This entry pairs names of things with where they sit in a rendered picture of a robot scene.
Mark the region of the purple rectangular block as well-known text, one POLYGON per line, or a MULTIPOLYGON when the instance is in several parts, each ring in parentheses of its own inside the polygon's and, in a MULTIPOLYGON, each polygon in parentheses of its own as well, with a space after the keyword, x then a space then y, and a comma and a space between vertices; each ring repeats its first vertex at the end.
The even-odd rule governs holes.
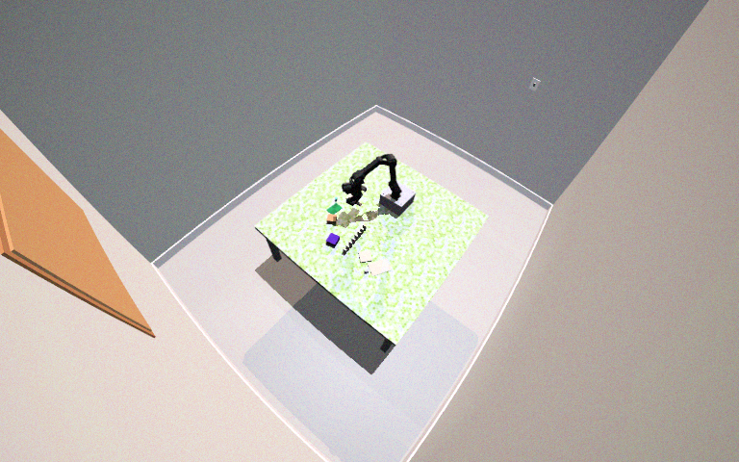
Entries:
POLYGON ((335 247, 339 240, 340 236, 330 233, 325 243, 335 247))

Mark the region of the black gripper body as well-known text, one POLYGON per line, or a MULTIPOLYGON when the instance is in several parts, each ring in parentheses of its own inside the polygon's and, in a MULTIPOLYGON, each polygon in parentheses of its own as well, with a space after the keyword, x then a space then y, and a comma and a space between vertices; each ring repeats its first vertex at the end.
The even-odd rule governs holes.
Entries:
MULTIPOLYGON (((352 190, 353 190, 353 189, 352 189, 352 190)), ((357 197, 359 197, 359 196, 360 196, 360 195, 362 194, 362 192, 361 192, 361 191, 364 191, 364 192, 365 192, 366 190, 367 190, 367 187, 365 187, 365 186, 363 186, 363 185, 361 186, 361 190, 360 190, 360 191, 354 191, 354 190, 353 190, 353 195, 351 196, 352 198, 351 198, 351 197, 349 197, 349 198, 348 198, 348 199, 347 199, 347 200, 346 200, 345 202, 346 202, 347 204, 351 205, 351 206, 354 206, 354 205, 355 205, 355 203, 356 203, 357 197)))

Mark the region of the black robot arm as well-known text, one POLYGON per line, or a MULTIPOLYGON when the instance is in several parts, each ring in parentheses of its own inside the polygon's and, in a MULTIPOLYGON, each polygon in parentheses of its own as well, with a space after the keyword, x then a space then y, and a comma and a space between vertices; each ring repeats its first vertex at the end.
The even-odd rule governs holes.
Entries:
POLYGON ((384 154, 383 156, 376 157, 363 169, 355 171, 348 179, 349 182, 342 184, 343 192, 345 192, 346 194, 351 193, 351 195, 353 195, 353 190, 360 191, 362 184, 365 184, 364 179, 366 178, 366 176, 380 165, 385 165, 389 166, 390 168, 391 181, 388 184, 390 189, 392 190, 392 194, 390 194, 390 196, 395 200, 399 199, 401 197, 402 189, 398 185, 396 179, 396 162, 397 160, 395 159, 393 154, 384 154), (383 160, 385 158, 386 160, 383 160))

